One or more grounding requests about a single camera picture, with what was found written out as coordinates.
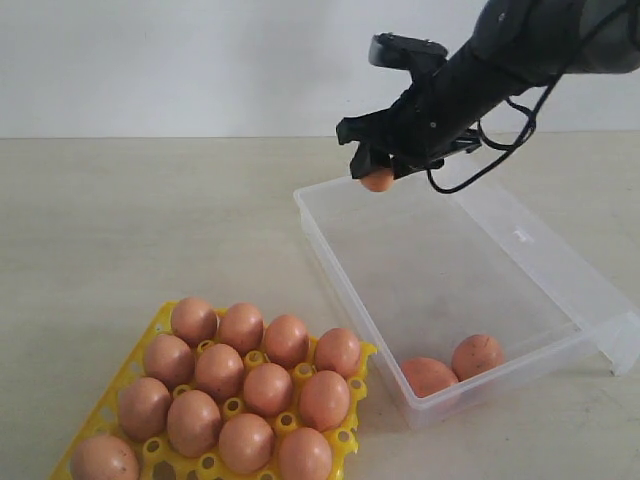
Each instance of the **egg tray cup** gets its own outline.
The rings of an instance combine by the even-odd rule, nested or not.
[[[302,386],[316,372],[313,358],[318,339],[315,337],[310,338],[310,348],[306,361],[289,371],[294,384],[291,406],[275,418],[266,418],[276,434],[276,446],[269,463],[258,472],[249,475],[238,475],[232,472],[220,459],[217,446],[199,458],[187,458],[171,448],[166,432],[150,438],[144,443],[138,443],[129,439],[119,427],[117,421],[118,394],[134,380],[144,376],[142,369],[144,351],[156,335],[171,333],[171,311],[176,303],[166,302],[158,310],[155,318],[114,376],[53,470],[50,477],[52,480],[71,480],[69,462],[74,450],[86,438],[100,433],[110,433],[124,440],[133,449],[140,463],[141,480],[163,480],[165,477],[161,472],[166,472],[164,473],[166,478],[175,480],[280,480],[277,458],[282,439],[295,429],[305,426],[298,412],[298,401]],[[226,309],[217,309],[216,313],[219,317],[222,317],[226,313]],[[204,350],[217,342],[217,336],[211,340],[205,340],[194,349],[194,353],[199,357]],[[367,361],[371,355],[377,352],[376,347],[370,343],[360,342],[360,346],[361,353],[358,370],[352,377],[347,379],[351,394],[348,414],[337,428],[323,432],[333,454],[333,466],[327,480],[342,480],[344,478],[345,457],[358,451],[356,439],[356,430],[359,424],[357,406],[358,402],[367,396],[365,383],[368,375]],[[265,353],[264,344],[260,346],[259,350],[251,351],[245,355],[243,361],[246,373],[268,362],[269,359]],[[172,392],[173,398],[194,388],[195,383],[192,379],[190,384],[176,387]],[[218,406],[220,407],[223,422],[242,412],[249,411],[242,398],[242,393]]]

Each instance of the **egg tray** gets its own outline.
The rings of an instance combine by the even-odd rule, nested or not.
[[[288,433],[300,426],[304,426],[298,413],[297,405],[302,386],[316,371],[313,365],[313,358],[318,339],[315,337],[310,338],[310,348],[306,362],[298,364],[289,372],[294,383],[294,399],[291,407],[275,418],[266,419],[276,434],[276,446],[269,463],[258,472],[249,475],[238,475],[232,472],[220,459],[217,447],[205,453],[200,458],[186,458],[171,448],[166,432],[157,437],[150,438],[144,443],[137,443],[130,440],[120,429],[117,421],[118,394],[134,380],[144,376],[142,371],[144,351],[156,335],[160,333],[171,333],[171,311],[176,303],[177,302],[166,302],[158,310],[155,318],[133,348],[60,459],[60,462],[50,477],[52,480],[71,480],[69,462],[74,450],[84,439],[99,433],[115,435],[131,446],[140,462],[141,480],[164,480],[164,478],[175,480],[280,480],[277,464],[280,443]],[[218,309],[216,312],[222,317],[226,313],[226,309]],[[194,353],[196,356],[201,355],[206,348],[214,345],[217,340],[217,336],[212,340],[205,340],[194,349]],[[344,478],[345,457],[350,453],[357,453],[358,451],[358,442],[356,439],[356,430],[358,427],[357,406],[358,402],[367,396],[365,380],[368,374],[368,358],[377,351],[376,347],[369,343],[360,342],[360,345],[361,354],[358,370],[355,375],[347,379],[351,394],[349,412],[338,428],[323,433],[331,446],[333,454],[333,466],[327,480],[342,480]],[[260,346],[259,350],[249,352],[245,355],[243,360],[246,372],[249,372],[264,362],[268,362],[269,359],[264,351],[264,344]],[[173,398],[193,388],[195,388],[193,380],[188,385],[180,385],[173,390]],[[227,421],[234,415],[247,411],[242,393],[237,397],[228,399],[223,405],[218,406],[220,407],[223,421]]]

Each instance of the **clear plastic container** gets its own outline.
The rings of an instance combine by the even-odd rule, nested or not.
[[[470,160],[437,173],[455,184]],[[424,175],[384,194],[350,178],[295,192],[302,227],[411,428],[443,420],[602,352],[623,375],[640,355],[637,308],[503,188],[485,180],[444,196]],[[507,363],[427,398],[400,364],[450,364],[487,333]]]

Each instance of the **plastic egg tray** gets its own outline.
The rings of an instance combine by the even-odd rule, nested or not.
[[[277,456],[281,440],[288,433],[292,432],[299,426],[303,426],[300,415],[297,410],[298,399],[301,387],[314,373],[313,357],[317,338],[311,337],[310,349],[305,363],[297,365],[290,371],[294,382],[294,401],[291,407],[278,415],[276,418],[267,418],[266,420],[272,426],[276,434],[276,447],[274,454],[269,463],[258,472],[250,475],[238,475],[229,470],[220,457],[218,449],[215,447],[211,451],[205,453],[200,458],[191,459],[178,454],[171,448],[166,433],[158,437],[153,437],[144,443],[136,443],[131,441],[120,429],[117,421],[117,399],[118,393],[130,385],[135,379],[144,376],[142,371],[142,357],[146,347],[153,338],[160,333],[170,333],[170,316],[173,307],[177,302],[165,303],[155,318],[133,348],[128,358],[115,375],[106,391],[95,405],[84,425],[80,428],[75,438],[69,445],[67,451],[60,459],[60,462],[54,469],[52,480],[71,480],[69,471],[69,462],[75,448],[84,439],[99,433],[110,433],[124,441],[126,441],[136,452],[140,461],[142,480],[279,480]],[[219,316],[224,316],[226,309],[219,309]],[[212,340],[202,342],[195,349],[196,356],[214,345],[217,337]],[[349,390],[351,393],[351,404],[349,413],[342,424],[334,429],[324,432],[323,435],[329,442],[333,453],[333,467],[331,474],[327,480],[341,480],[344,478],[344,460],[350,453],[358,451],[358,442],[356,440],[356,430],[358,427],[358,402],[367,396],[367,386],[365,383],[368,369],[367,361],[369,356],[376,353],[376,347],[372,344],[361,342],[360,365],[357,373],[347,379]],[[264,345],[259,350],[249,352],[244,357],[245,371],[268,362],[269,359],[264,353]],[[180,385],[176,387],[172,394],[176,398],[178,395],[194,388],[193,382],[188,385]],[[223,405],[219,405],[222,413],[223,421],[228,420],[234,415],[238,415],[246,411],[246,407],[242,398],[242,394],[238,397],[230,398]]]

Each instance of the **wire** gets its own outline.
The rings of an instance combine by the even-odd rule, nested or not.
[[[533,110],[531,111],[531,114],[529,115],[527,123],[522,128],[522,130],[520,131],[520,134],[514,140],[514,142],[510,146],[507,147],[508,150],[505,151],[505,153],[503,153],[502,155],[500,155],[500,157],[498,157],[497,160],[494,160],[493,163],[487,165],[486,167],[484,167],[482,170],[480,170],[478,173],[476,173],[475,175],[473,175],[469,179],[467,179],[464,182],[460,183],[459,185],[457,185],[455,187],[451,187],[451,188],[442,188],[442,187],[440,187],[435,182],[431,169],[427,168],[427,178],[429,179],[429,183],[431,184],[431,186],[438,193],[442,193],[442,194],[445,194],[445,195],[450,195],[450,194],[453,194],[453,193],[457,193],[460,190],[463,190],[464,188],[467,188],[469,185],[471,185],[471,184],[475,183],[476,181],[480,180],[480,178],[484,177],[487,173],[491,172],[493,169],[498,167],[502,162],[507,160],[511,155],[513,155],[515,153],[515,151],[518,150],[518,148],[520,148],[522,145],[524,145],[524,143],[527,140],[529,140],[529,138],[531,138],[531,136],[535,132],[536,119],[538,117],[538,114],[540,113],[540,110],[542,109],[542,107],[544,106],[545,102],[548,100],[549,96],[551,95],[553,90],[556,88],[556,86],[558,85],[558,83],[560,82],[562,77],[567,73],[567,71],[569,70],[569,68],[573,64],[573,62],[575,62],[575,60],[582,53],[582,51],[585,49],[585,47],[587,45],[589,45],[596,38],[596,36],[598,36],[598,34],[602,30],[604,30],[610,23],[612,23],[614,20],[617,20],[618,17],[622,16],[625,12],[627,12],[627,10],[632,11],[634,7],[638,7],[638,6],[640,6],[640,0],[628,0],[627,2],[625,2],[624,5],[616,8],[611,13],[609,13],[609,15],[607,15],[605,18],[603,18],[598,24],[596,24],[589,31],[589,33],[582,39],[580,44],[576,47],[575,51],[571,55],[569,55],[569,59],[560,67],[558,72],[555,75],[552,76],[552,79],[549,82],[549,85],[547,85],[547,87],[545,88],[545,90],[542,93],[542,95],[540,95],[540,98],[536,102],[536,105],[533,108]]]

